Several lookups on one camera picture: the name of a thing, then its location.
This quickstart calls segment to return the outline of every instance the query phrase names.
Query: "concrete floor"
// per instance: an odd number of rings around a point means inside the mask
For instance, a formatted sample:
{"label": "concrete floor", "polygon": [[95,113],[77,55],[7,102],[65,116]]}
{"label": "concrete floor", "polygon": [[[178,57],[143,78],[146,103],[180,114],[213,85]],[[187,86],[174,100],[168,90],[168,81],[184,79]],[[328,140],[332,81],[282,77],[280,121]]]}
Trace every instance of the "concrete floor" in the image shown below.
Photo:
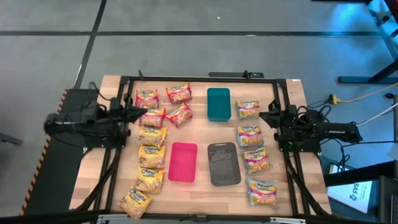
{"label": "concrete floor", "polygon": [[[0,0],[0,30],[91,30],[100,3]],[[378,31],[364,4],[310,0],[113,0],[106,5],[99,30]],[[0,216],[17,215],[21,209],[44,144],[42,122],[57,108],[63,89],[73,87],[87,41],[87,36],[0,36],[0,132],[24,139],[21,146],[0,144]],[[330,93],[351,99],[382,88],[340,85],[336,79],[371,76],[392,61],[380,37],[97,37],[82,88],[90,81],[100,85],[103,75],[137,75],[138,69],[144,75],[174,76],[247,69],[264,72],[267,78],[302,79],[311,103]],[[396,88],[390,92],[396,94]],[[333,106],[329,119],[368,119],[392,104],[382,96]],[[364,141],[392,140],[392,114],[360,131]],[[347,148],[347,164],[389,161],[391,146]],[[340,160],[335,142],[322,149],[327,157]]]}

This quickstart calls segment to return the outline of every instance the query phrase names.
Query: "orange and black striped edge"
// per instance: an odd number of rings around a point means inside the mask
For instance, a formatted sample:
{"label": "orange and black striped edge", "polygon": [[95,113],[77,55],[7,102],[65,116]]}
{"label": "orange and black striped edge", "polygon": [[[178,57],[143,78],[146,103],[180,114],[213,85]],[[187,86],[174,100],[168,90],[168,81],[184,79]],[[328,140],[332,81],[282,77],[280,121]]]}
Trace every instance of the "orange and black striped edge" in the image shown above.
{"label": "orange and black striped edge", "polygon": [[[68,90],[65,90],[63,92],[63,94],[62,94],[61,102],[58,105],[58,109],[57,109],[57,113],[58,114],[61,112],[61,108],[62,108],[63,102],[65,101],[65,97],[67,95],[67,92],[68,92]],[[45,155],[47,153],[47,149],[49,147],[50,139],[51,139],[50,136],[47,136],[47,139],[45,140],[44,148],[43,148],[43,151],[42,151],[42,155],[40,156],[39,163],[37,164],[37,167],[36,167],[35,173],[33,175],[32,181],[30,182],[30,186],[29,186],[29,189],[27,190],[27,193],[26,193],[26,196],[25,196],[25,201],[24,201],[24,204],[22,205],[22,208],[21,208],[21,211],[19,212],[19,215],[24,215],[25,214],[25,209],[26,209],[27,203],[29,201],[30,194],[32,193],[33,187],[34,187],[34,185],[36,183],[36,178],[39,176],[40,169],[42,168],[44,157],[45,157]]]}

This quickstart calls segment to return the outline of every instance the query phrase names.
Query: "black metal stand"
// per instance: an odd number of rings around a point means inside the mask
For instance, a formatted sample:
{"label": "black metal stand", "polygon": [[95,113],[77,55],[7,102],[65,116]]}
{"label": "black metal stand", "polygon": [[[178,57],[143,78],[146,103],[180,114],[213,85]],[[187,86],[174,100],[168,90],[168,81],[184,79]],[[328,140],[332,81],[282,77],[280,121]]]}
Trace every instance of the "black metal stand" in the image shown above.
{"label": "black metal stand", "polygon": [[327,187],[351,184],[367,180],[375,180],[380,175],[394,178],[395,163],[395,161],[385,162],[382,164],[376,164],[373,166],[363,167],[359,169],[324,175],[323,178]]}
{"label": "black metal stand", "polygon": [[0,133],[0,142],[8,142],[8,143],[15,144],[15,145],[22,144],[22,140],[16,139],[12,136],[9,136],[9,135],[3,134],[3,133]]}
{"label": "black metal stand", "polygon": [[338,77],[338,83],[391,85],[397,83],[398,78],[388,78],[388,76],[396,71],[398,71],[398,60],[395,60],[372,77]]}

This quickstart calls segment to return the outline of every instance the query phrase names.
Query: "black metal frame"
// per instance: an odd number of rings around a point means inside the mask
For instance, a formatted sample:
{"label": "black metal frame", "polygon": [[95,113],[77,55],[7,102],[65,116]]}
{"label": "black metal frame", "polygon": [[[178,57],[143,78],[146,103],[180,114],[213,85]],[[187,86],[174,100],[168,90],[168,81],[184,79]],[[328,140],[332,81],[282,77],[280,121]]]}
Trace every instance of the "black metal frame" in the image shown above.
{"label": "black metal frame", "polygon": [[[265,84],[271,84],[274,90],[274,98],[275,102],[280,106],[280,96],[278,92],[278,87],[281,87],[282,92],[284,94],[284,103],[285,105],[289,105],[289,95],[287,92],[287,85],[286,85],[286,80],[284,79],[265,79],[265,78],[251,78],[251,76],[248,74],[247,71],[243,73],[244,78],[218,78],[218,77],[144,77],[139,71],[139,76],[138,77],[126,77],[123,76],[121,77],[121,81],[119,84],[119,90],[118,90],[118,99],[121,99],[122,92],[124,90],[125,84],[128,82],[129,87],[128,87],[128,94],[131,94],[132,92],[132,86],[134,84],[134,81],[169,81],[169,82],[223,82],[223,83],[265,83]],[[129,99],[131,96],[125,96],[124,99]],[[290,160],[290,156],[288,152],[283,152],[284,153],[284,159],[285,160]],[[104,160],[103,160],[103,165],[101,168],[104,169],[104,167],[108,166],[108,161],[109,158],[107,158],[107,155],[104,155]],[[297,166],[297,173],[299,176],[299,179],[304,182],[303,178],[303,171],[302,171],[302,166],[301,166],[301,161],[300,161],[300,154],[298,152],[294,153],[294,159],[295,163]],[[290,201],[291,201],[291,206],[292,206],[292,213],[293,216],[299,214],[298,210],[298,205],[297,205],[297,199],[295,196],[295,189],[294,189],[294,182],[293,178],[290,175],[289,169],[286,168],[287,172],[287,182],[289,185],[289,194],[290,194]],[[113,190],[115,187],[115,180],[116,180],[116,173],[117,169],[111,176],[111,182],[109,183],[109,189],[108,189],[108,195],[106,197],[106,210],[110,210],[111,208],[111,201],[112,201],[112,196],[113,196]],[[96,203],[97,205],[95,208],[98,209],[99,203],[101,200],[101,194],[97,196]],[[308,201],[304,194],[302,194],[302,202],[303,202],[303,209],[304,209],[304,214],[309,215],[310,214],[310,207],[308,204]],[[200,215],[200,214],[190,214],[190,215],[185,215],[185,214],[154,214],[154,213],[145,213],[142,218],[156,218],[156,219],[176,219],[176,220],[193,220],[197,222],[202,222],[202,221],[210,221],[210,220],[242,220],[242,221],[262,221],[262,222],[268,222],[270,217],[268,216],[226,216],[226,215]]]}
{"label": "black metal frame", "polygon": [[[249,75],[250,73],[248,73],[246,71],[244,72],[244,74],[245,74],[244,78],[144,77],[142,75],[141,71],[139,71],[138,77],[121,77],[117,98],[121,101],[125,84],[128,83],[129,84],[128,91],[123,98],[125,101],[125,104],[127,106],[127,104],[129,104],[131,102],[131,92],[132,92],[132,86],[134,84],[134,81],[265,83],[265,84],[271,84],[273,86],[274,98],[275,98],[275,102],[278,107],[281,107],[279,88],[282,89],[282,92],[284,94],[285,106],[290,104],[285,79],[276,79],[275,80],[275,79],[264,79],[264,78],[251,78],[251,76]],[[108,194],[106,196],[106,206],[105,206],[104,210],[98,210],[100,200],[101,200],[101,194],[97,193],[95,198],[93,198],[92,200],[89,200],[89,202],[94,202],[94,210],[92,210],[92,211],[86,211],[90,205],[85,203],[85,204],[79,206],[78,210],[75,210],[72,212],[61,213],[61,214],[46,214],[46,215],[41,215],[40,217],[25,216],[20,219],[18,219],[16,217],[8,217],[8,218],[3,218],[2,220],[0,219],[0,220],[1,221],[9,221],[8,223],[20,223],[18,221],[21,221],[21,220],[31,221],[31,223],[47,223],[47,222],[49,222],[49,220],[51,223],[63,223],[64,218],[62,218],[62,217],[67,217],[67,215],[70,214],[71,216],[73,216],[73,218],[72,218],[73,223],[77,223],[82,220],[84,222],[89,222],[89,221],[95,222],[95,220],[97,218],[99,218],[100,215],[110,214],[111,213],[111,211],[110,211],[111,202],[113,199],[113,192],[114,192],[114,187],[115,187],[115,183],[116,183],[115,180],[116,180],[116,175],[117,175],[117,170],[118,170],[120,153],[121,153],[122,149],[121,148],[116,149],[115,157],[112,161],[112,164],[109,166],[109,168],[107,168],[108,162],[109,162],[109,156],[111,153],[110,150],[111,149],[105,149],[103,165],[101,168],[100,181],[99,181],[99,184],[93,190],[93,192],[94,191],[101,192],[101,189],[103,188],[104,183],[106,183],[107,179],[109,177],[111,177],[111,180],[109,183]],[[327,214],[321,208],[321,206],[315,201],[314,197],[312,197],[311,193],[305,187],[299,152],[294,153],[294,159],[295,159],[295,163],[296,163],[296,167],[297,167],[297,172],[295,171],[295,169],[290,161],[289,153],[287,151],[283,151],[282,153],[284,155],[284,161],[285,161],[285,166],[286,166],[287,182],[288,182],[288,186],[289,186],[290,201],[291,201],[291,206],[292,206],[292,216],[270,217],[270,216],[247,216],[247,215],[201,215],[201,214],[145,213],[142,216],[142,218],[164,219],[164,220],[192,220],[195,222],[208,222],[208,221],[215,221],[215,220],[269,222],[269,221],[275,221],[276,218],[295,218],[295,219],[299,218],[299,219],[307,220],[308,223],[325,223],[325,222],[331,223],[331,224],[366,223],[366,222],[361,222],[361,221],[356,221],[356,220],[345,220],[345,219],[335,218],[335,217]],[[296,195],[295,195],[294,181],[298,185],[298,187],[301,191],[301,194],[302,194],[304,214],[299,214],[297,199],[296,199]],[[317,216],[310,214],[309,204],[312,206],[312,208],[314,209]]]}

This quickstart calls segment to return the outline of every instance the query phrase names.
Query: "ramen noodle packet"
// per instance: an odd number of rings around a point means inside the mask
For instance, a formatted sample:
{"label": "ramen noodle packet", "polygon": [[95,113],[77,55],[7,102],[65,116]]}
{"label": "ramen noodle packet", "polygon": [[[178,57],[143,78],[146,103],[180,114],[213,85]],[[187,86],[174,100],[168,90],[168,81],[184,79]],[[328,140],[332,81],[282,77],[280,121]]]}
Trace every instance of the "ramen noodle packet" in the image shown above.
{"label": "ramen noodle packet", "polygon": [[138,143],[160,147],[166,137],[167,128],[142,127],[139,131]]}
{"label": "ramen noodle packet", "polygon": [[276,181],[258,181],[248,178],[250,205],[267,205],[271,208],[279,208],[276,200]]}
{"label": "ramen noodle packet", "polygon": [[182,123],[192,118],[192,116],[192,110],[189,106],[182,103],[178,108],[173,109],[169,114],[167,114],[166,118],[173,122],[178,128]]}
{"label": "ramen noodle packet", "polygon": [[264,144],[258,125],[238,126],[238,144],[242,147],[261,146]]}
{"label": "ramen noodle packet", "polygon": [[189,83],[172,88],[166,88],[166,91],[172,103],[181,103],[192,99]]}
{"label": "ramen noodle packet", "polygon": [[136,96],[136,106],[140,108],[158,108],[159,98],[157,97],[157,90],[138,91]]}
{"label": "ramen noodle packet", "polygon": [[260,113],[259,101],[237,101],[239,119],[257,118]]}
{"label": "ramen noodle packet", "polygon": [[139,118],[139,124],[148,127],[161,128],[165,114],[165,108],[148,109],[148,111]]}
{"label": "ramen noodle packet", "polygon": [[242,154],[249,174],[262,170],[269,170],[271,168],[268,153],[264,147],[256,149],[255,151],[242,152]]}
{"label": "ramen noodle packet", "polygon": [[139,168],[136,189],[157,194],[162,186],[164,171]]}
{"label": "ramen noodle packet", "polygon": [[163,168],[164,156],[166,153],[165,146],[146,146],[141,145],[139,148],[139,165],[145,168]]}
{"label": "ramen noodle packet", "polygon": [[139,219],[144,214],[150,201],[150,197],[146,196],[139,190],[134,190],[134,186],[130,186],[129,193],[122,198],[119,206],[133,219]]}

